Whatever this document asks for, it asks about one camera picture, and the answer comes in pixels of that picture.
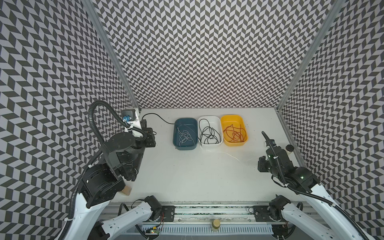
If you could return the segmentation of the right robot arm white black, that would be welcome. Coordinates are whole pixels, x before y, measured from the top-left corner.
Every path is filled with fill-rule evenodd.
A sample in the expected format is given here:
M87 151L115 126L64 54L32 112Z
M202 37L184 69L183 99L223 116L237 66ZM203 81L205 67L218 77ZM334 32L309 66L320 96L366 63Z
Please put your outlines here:
M265 132L266 154L259 158L258 171L270 173L278 186L303 198L321 218L324 225L304 213L288 198L278 195L268 205L269 219L288 222L314 240L372 240L329 195L317 176L306 167L295 167L285 149L273 143Z

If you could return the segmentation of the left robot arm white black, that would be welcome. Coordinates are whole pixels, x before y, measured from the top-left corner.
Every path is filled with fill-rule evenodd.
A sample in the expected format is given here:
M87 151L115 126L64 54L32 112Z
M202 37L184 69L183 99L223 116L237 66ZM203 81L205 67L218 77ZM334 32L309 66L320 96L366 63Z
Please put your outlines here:
M95 110L105 107L124 128L105 140L96 121ZM126 109L117 114L105 101L97 100L89 107L89 126L100 143L100 149L86 164L70 198L69 214L57 240L114 240L135 227L147 240L160 234L165 222L161 203L155 196L140 200L135 208L122 203L118 216L100 221L99 216L116 193L122 192L126 181L135 181L145 149L156 145L155 135L146 121L140 121L138 109Z

